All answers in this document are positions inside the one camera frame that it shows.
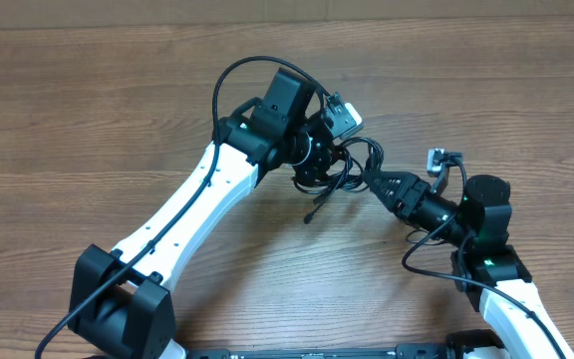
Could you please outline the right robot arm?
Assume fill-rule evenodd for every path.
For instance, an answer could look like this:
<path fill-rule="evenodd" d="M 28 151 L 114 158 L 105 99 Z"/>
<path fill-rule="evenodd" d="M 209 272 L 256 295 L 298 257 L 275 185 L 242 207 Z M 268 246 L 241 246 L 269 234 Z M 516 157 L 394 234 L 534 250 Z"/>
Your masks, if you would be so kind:
<path fill-rule="evenodd" d="M 508 244 L 510 185 L 494 176 L 465 179 L 460 202 L 411 173 L 370 170 L 364 181 L 398 219 L 424 233 L 421 248 L 448 243 L 452 271 L 423 276 L 455 283 L 487 330 L 451 333 L 444 343 L 411 348 L 413 358 L 571 358 L 574 353 L 542 305 L 523 261 Z"/>

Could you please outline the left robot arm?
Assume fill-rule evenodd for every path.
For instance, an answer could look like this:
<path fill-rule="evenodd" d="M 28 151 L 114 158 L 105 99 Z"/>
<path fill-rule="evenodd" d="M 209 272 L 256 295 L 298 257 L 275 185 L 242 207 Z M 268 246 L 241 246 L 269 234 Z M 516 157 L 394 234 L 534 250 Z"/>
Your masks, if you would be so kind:
<path fill-rule="evenodd" d="M 334 141 L 362 125 L 334 93 L 306 114 L 314 80 L 284 68 L 266 94 L 219 118 L 195 170 L 137 231 L 112 250 L 91 245 L 75 265 L 69 329 L 114 358 L 185 358 L 171 295 L 194 253 L 264 176 L 282 165 L 306 180 L 337 159 Z"/>

